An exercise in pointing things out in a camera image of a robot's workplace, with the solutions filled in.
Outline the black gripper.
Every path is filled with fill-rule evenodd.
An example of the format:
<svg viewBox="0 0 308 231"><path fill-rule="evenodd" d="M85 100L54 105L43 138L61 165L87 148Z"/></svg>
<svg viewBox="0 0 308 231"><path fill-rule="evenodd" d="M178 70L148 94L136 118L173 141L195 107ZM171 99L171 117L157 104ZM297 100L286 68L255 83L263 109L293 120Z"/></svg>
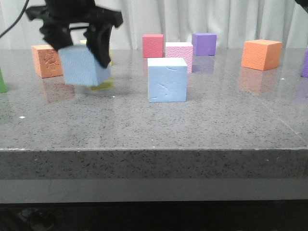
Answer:
<svg viewBox="0 0 308 231"><path fill-rule="evenodd" d="M103 68L107 68L112 26L123 24L122 13L96 6L93 0L47 0L45 5L26 9L29 20L40 19L43 39L56 51L73 45L69 25L88 23L84 36L87 47Z"/></svg>

